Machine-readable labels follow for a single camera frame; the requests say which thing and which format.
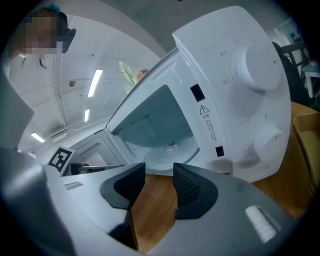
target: black chair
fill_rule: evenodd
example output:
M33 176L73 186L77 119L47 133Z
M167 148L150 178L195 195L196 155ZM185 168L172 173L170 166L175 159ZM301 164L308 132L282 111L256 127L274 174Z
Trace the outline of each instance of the black chair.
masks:
M283 55L282 49L277 43L272 43L284 67L286 79L289 85L291 101L310 107L314 103L314 99L309 97L308 91L300 79L298 68L295 67L286 56Z

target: ceiling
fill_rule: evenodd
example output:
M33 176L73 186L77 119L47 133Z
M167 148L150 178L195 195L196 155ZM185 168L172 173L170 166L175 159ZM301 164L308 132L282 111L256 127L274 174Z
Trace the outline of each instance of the ceiling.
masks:
M129 16L166 51L176 45L172 33L187 23L229 6L246 9L267 32L289 16L274 0L101 0Z
M69 27L77 34L65 54L45 55L38 65L38 56L15 59L10 65L10 80L35 114L26 128L19 148L32 150L40 142L31 137L36 132L48 139L60 132L73 133L84 126L108 119L125 97L128 84L119 70L119 61L132 71L151 68L158 61L152 51L130 36L99 22L68 16ZM94 96L88 92L96 69L103 69ZM90 109L89 121L84 112Z

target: person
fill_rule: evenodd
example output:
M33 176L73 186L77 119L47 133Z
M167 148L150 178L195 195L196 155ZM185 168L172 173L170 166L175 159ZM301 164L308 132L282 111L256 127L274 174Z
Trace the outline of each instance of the person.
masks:
M76 35L68 28L67 16L54 4L28 16L8 41L0 59L0 147L17 149L34 111L9 81L10 62L21 56L66 53Z
M25 60L29 55L56 53L58 48L66 53L76 32L76 29L68 28L67 16L57 5L49 4L35 11L17 28L7 44L4 52L6 73L10 62L18 56ZM39 64L45 68L41 58Z

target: black gripper pad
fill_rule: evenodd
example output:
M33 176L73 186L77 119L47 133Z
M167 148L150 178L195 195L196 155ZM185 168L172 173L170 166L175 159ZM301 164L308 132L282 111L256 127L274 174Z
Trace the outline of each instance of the black gripper pad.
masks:
M216 185L176 162L173 164L173 186L178 200L176 220L202 217L218 198Z
M130 210L145 185L146 164L140 163L100 186L100 193L113 208Z

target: wooden table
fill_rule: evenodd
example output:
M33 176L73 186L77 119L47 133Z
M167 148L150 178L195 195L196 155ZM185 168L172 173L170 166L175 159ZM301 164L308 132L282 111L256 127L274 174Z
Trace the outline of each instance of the wooden table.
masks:
M280 204L294 219L301 217L313 197L308 183L308 167L293 119L313 109L291 103L291 130L279 171L253 184ZM145 185L131 209L138 250L147 253L167 234L175 222L177 194L171 176L147 174Z

